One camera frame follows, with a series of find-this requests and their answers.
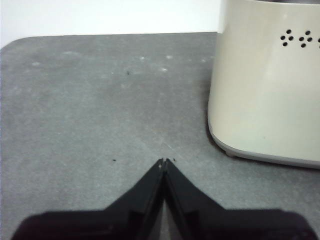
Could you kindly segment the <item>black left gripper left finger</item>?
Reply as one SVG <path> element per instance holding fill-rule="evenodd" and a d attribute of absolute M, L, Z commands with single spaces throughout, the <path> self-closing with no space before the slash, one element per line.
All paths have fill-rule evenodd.
<path fill-rule="evenodd" d="M 105 209 L 47 211 L 25 218 L 14 240 L 146 240 L 163 206 L 164 160 L 159 159 Z"/>

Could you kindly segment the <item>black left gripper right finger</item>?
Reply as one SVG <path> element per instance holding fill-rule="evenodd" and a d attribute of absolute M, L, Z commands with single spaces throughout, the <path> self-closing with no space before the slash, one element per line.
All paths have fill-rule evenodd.
<path fill-rule="evenodd" d="M 226 209 L 199 190 L 169 159 L 164 195 L 185 240 L 315 240 L 300 214 L 281 209 Z"/>

